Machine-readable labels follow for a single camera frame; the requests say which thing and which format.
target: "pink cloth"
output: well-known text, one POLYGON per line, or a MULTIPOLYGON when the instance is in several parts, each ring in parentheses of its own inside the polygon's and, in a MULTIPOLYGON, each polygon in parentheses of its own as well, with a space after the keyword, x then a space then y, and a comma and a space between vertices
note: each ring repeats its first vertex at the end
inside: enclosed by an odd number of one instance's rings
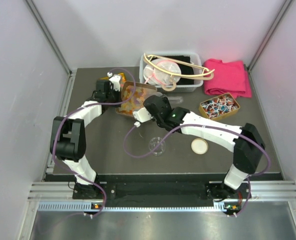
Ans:
POLYGON ((242 61, 223 63, 222 60, 209 59, 204 66, 215 69, 212 80, 204 81, 204 92, 207 95, 231 93, 236 97, 252 97, 248 73, 244 70, 242 61))

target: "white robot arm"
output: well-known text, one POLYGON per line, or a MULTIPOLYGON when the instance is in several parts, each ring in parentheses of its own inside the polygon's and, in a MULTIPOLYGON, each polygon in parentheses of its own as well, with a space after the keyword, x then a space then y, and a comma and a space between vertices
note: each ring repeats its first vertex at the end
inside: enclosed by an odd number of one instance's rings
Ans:
MULTIPOLYGON (((219 127, 247 136, 264 148, 257 129, 249 123, 244 127, 231 126, 206 119, 185 108, 172 109, 168 98, 160 93, 147 98, 143 105, 144 108, 133 113, 134 118, 142 123, 153 119, 159 127, 168 131, 186 124, 219 127)), ((238 189, 249 174, 255 173, 262 156, 255 146, 231 133, 197 126, 184 126, 178 132, 209 140, 233 153, 233 164, 223 182, 228 189, 238 189)))
MULTIPOLYGON (((65 122, 60 137, 57 142, 56 156, 62 160, 75 174, 77 183, 90 185, 79 176, 94 182, 96 172, 91 168, 86 156, 85 127, 95 118, 100 116, 106 107, 100 103, 118 103, 120 102, 120 75, 111 75, 108 73, 109 81, 98 80, 96 90, 92 97, 85 101, 81 110, 71 115, 65 122)), ((50 152, 53 150, 53 143, 58 127, 63 117, 56 117, 53 121, 50 152)))

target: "white plastic container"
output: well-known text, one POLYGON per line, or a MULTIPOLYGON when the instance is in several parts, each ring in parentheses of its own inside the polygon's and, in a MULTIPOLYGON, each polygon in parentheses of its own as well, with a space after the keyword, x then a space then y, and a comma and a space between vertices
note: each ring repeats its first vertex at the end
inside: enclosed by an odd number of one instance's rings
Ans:
MULTIPOLYGON (((201 60, 198 54, 196 53, 192 53, 192 52, 147 52, 146 55, 149 54, 154 54, 154 55, 158 55, 158 56, 163 56, 163 57, 167 57, 167 56, 185 56, 185 57, 190 57, 190 61, 193 64, 199 65, 201 66, 201 60)), ((141 60, 140 60, 140 70, 139 70, 139 80, 140 83, 144 84, 145 80, 143 77, 143 69, 147 64, 143 61, 143 55, 141 56, 141 60)), ((202 70, 201 69, 197 69, 194 68, 193 69, 194 74, 202 74, 202 70)), ((191 93, 193 91, 195 91, 197 89, 197 87, 202 86, 203 84, 203 80, 194 80, 194 84, 191 85, 177 85, 176 89, 173 90, 172 92, 168 92, 162 89, 162 87, 160 85, 154 85, 157 87, 158 92, 162 92, 162 93, 191 93)))

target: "clear plastic container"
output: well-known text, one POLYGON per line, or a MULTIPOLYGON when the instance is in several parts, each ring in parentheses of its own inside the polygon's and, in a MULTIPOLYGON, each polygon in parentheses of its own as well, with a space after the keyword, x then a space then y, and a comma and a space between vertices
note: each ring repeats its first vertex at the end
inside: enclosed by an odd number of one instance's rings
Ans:
POLYGON ((183 103, 183 97, 181 96, 167 96, 170 104, 181 104, 183 103))
MULTIPOLYGON (((154 55, 158 55, 158 56, 189 56, 190 57, 190 62, 196 65, 201 66, 201 60, 198 54, 193 53, 193 52, 184 52, 184 51, 174 51, 174 52, 147 52, 148 54, 154 54, 154 55)), ((139 80, 140 83, 144 83, 144 77, 143 77, 143 69, 147 64, 143 61, 143 55, 141 56, 141 60, 140 60, 140 69, 139 69, 139 80)), ((193 69, 195 74, 202 74, 202 70, 201 69, 197 69, 194 68, 193 69)), ((195 91, 197 89, 197 87, 202 86, 203 84, 203 80, 194 80, 194 84, 191 85, 177 85, 176 89, 172 91, 172 93, 191 93, 193 91, 195 91)), ((167 91, 163 90, 162 87, 160 85, 156 85, 158 92, 162 92, 162 93, 168 93, 167 91)))
MULTIPOLYGON (((162 140, 162 138, 158 137, 158 136, 151 139, 150 142, 149 142, 150 151, 153 150, 161 142, 161 140, 162 140)), ((163 141, 160 144, 160 146, 153 151, 152 154, 155 155, 155 156, 160 156, 165 152, 165 150, 166 150, 166 143, 163 141)))

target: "metal floor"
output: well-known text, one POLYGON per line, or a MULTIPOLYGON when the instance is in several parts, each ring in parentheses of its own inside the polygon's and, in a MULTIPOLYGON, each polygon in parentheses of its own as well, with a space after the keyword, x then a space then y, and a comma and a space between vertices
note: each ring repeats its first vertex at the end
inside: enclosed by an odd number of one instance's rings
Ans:
POLYGON ((296 240, 286 202, 251 202, 237 218, 221 212, 103 212, 93 220, 76 215, 51 229, 69 214, 38 212, 31 239, 296 240))
MULTIPOLYGON (((80 68, 77 71, 68 112, 78 108, 95 89, 96 79, 106 76, 111 68, 80 68)), ((126 67, 138 79, 138 67, 126 67)), ((229 125, 243 126, 252 123, 260 132, 272 165, 270 172, 280 172, 277 157, 270 140, 264 119, 261 114, 255 92, 252 98, 239 97, 241 109, 236 115, 220 122, 229 125)), ((169 96, 183 96, 183 103, 173 107, 188 108, 198 113, 198 105, 210 96, 205 95, 199 87, 193 93, 168 93, 169 96)), ((123 150, 123 138, 133 126, 134 120, 115 113, 114 108, 108 109, 102 116, 95 119, 86 128, 86 156, 91 167, 99 174, 154 174, 154 173, 226 173, 232 163, 232 153, 223 147, 208 142, 209 150, 204 155, 197 155, 191 149, 194 136, 172 134, 166 140, 166 151, 162 156, 150 155, 142 159, 134 159, 123 150)), ((153 137, 162 137, 166 130, 159 128, 155 122, 144 123, 135 129, 127 142, 128 151, 141 155, 149 151, 148 143, 153 137)), ((265 159, 259 164, 258 171, 266 165, 265 159)), ((64 170, 54 168, 54 174, 65 174, 64 170)))

